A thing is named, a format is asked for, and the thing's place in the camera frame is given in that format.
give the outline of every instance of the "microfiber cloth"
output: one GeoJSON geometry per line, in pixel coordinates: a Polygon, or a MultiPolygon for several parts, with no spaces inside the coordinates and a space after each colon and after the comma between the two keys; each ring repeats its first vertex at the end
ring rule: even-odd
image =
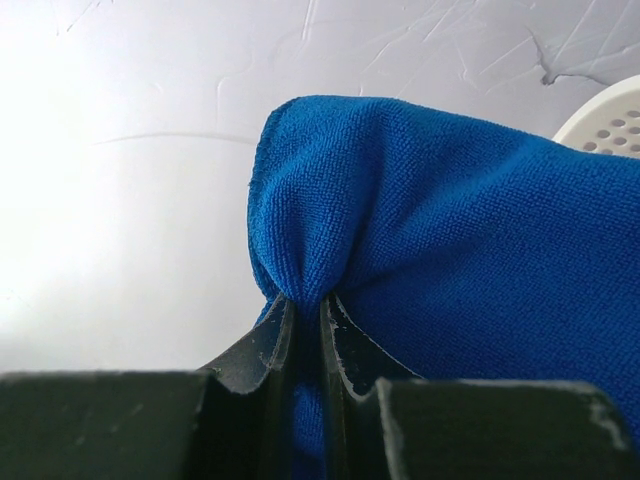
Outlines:
{"type": "Polygon", "coordinates": [[[249,191],[267,306],[298,306],[294,478],[321,478],[319,304],[429,379],[582,379],[640,444],[640,161],[383,98],[269,117],[249,191]]]}

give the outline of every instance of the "white wall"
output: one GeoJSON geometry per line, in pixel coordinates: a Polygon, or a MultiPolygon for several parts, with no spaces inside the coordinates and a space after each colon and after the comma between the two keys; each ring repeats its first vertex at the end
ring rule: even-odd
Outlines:
{"type": "Polygon", "coordinates": [[[193,368],[263,306],[267,114],[400,97],[551,136],[640,73],[627,0],[0,0],[0,370],[193,368]]]}

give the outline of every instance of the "blue microfiber towel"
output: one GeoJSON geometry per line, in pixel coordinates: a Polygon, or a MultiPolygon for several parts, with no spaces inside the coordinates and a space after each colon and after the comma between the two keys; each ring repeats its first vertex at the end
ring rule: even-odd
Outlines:
{"type": "Polygon", "coordinates": [[[382,98],[307,97],[257,149],[258,285],[302,315],[296,479],[322,476],[318,307],[426,378],[584,379],[640,443],[640,161],[382,98]]]}

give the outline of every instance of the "white plastic basket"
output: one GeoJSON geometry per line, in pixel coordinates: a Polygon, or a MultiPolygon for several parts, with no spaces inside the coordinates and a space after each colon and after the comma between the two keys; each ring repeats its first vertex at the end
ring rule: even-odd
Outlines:
{"type": "Polygon", "coordinates": [[[593,97],[553,140],[576,150],[640,158],[640,75],[593,97]]]}

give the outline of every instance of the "crack in wall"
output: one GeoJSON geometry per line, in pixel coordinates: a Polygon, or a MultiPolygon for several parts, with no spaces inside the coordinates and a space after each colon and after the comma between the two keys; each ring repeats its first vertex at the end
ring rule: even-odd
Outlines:
{"type": "Polygon", "coordinates": [[[551,62],[549,62],[549,60],[547,59],[547,53],[545,52],[545,49],[543,48],[542,44],[540,43],[540,40],[538,39],[538,37],[531,31],[531,29],[527,28],[527,31],[529,32],[529,35],[531,37],[531,40],[533,41],[533,44],[536,47],[536,51],[538,54],[538,62],[537,65],[540,65],[540,67],[542,67],[542,69],[544,70],[544,75],[542,76],[542,78],[540,79],[540,83],[546,87],[553,85],[556,80],[560,77],[578,77],[578,78],[585,78],[587,80],[591,80],[592,82],[596,82],[599,85],[602,85],[603,87],[610,87],[612,84],[610,82],[605,81],[604,79],[600,78],[597,74],[592,74],[592,73],[569,73],[569,72],[559,72],[556,71],[552,66],[551,66],[551,62]]]}

